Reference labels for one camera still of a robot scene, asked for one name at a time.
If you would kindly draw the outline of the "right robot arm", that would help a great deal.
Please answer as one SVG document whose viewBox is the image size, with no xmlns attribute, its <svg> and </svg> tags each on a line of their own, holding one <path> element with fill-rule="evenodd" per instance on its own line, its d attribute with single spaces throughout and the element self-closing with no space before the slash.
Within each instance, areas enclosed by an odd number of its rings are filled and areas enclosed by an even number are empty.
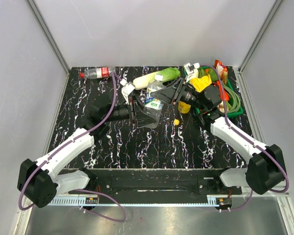
<svg viewBox="0 0 294 235">
<path fill-rule="evenodd" d="M 167 104 L 182 101 L 198 108 L 201 125 L 244 158 L 247 168 L 224 170 L 213 181 L 217 193 L 226 193 L 233 186 L 248 186 L 262 195 L 267 191 L 277 192 L 276 186 L 282 182 L 285 182 L 286 187 L 289 186 L 281 148 L 276 144 L 269 146 L 256 140 L 219 111 L 221 93 L 218 86 L 211 84 L 197 92 L 194 86 L 179 78 L 165 88 L 151 92 L 151 96 Z"/>
</svg>

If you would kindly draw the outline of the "clear blue-cap water bottle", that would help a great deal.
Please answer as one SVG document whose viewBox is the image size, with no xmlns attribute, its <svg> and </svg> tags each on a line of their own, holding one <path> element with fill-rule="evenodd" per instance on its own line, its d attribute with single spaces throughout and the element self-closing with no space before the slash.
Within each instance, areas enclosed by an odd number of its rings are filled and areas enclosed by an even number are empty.
<svg viewBox="0 0 294 235">
<path fill-rule="evenodd" d="M 165 86 L 161 82 L 162 76 L 158 75 L 155 77 L 155 80 L 148 84 L 144 105 L 144 112 L 153 117 L 159 124 L 159 119 L 161 116 L 163 102 L 155 99 L 151 96 L 151 92 L 161 90 Z"/>
</svg>

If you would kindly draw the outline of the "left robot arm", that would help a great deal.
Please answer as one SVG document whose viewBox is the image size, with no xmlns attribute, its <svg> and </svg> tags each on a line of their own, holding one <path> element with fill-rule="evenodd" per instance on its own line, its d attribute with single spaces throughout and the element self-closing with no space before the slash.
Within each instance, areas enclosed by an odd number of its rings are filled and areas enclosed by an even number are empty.
<svg viewBox="0 0 294 235">
<path fill-rule="evenodd" d="M 20 196 L 26 196 L 33 205 L 43 208 L 55 196 L 76 189 L 85 193 L 95 191 L 95 174 L 85 169 L 64 175 L 60 175 L 60 171 L 102 138 L 109 122 L 127 119 L 139 128 L 156 123 L 155 117 L 144 110 L 134 95 L 119 105 L 109 100 L 94 101 L 86 111 L 81 126 L 66 141 L 35 161 L 26 159 L 21 163 L 17 189 Z"/>
</svg>

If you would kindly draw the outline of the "yellow juice bottle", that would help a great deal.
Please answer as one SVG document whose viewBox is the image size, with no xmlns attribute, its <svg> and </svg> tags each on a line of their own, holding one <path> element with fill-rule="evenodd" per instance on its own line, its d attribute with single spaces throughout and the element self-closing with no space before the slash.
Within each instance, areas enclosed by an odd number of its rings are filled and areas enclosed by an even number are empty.
<svg viewBox="0 0 294 235">
<path fill-rule="evenodd" d="M 191 105 L 186 104 L 185 102 L 180 101 L 178 104 L 178 110 L 182 114 L 187 114 L 191 109 Z"/>
</svg>

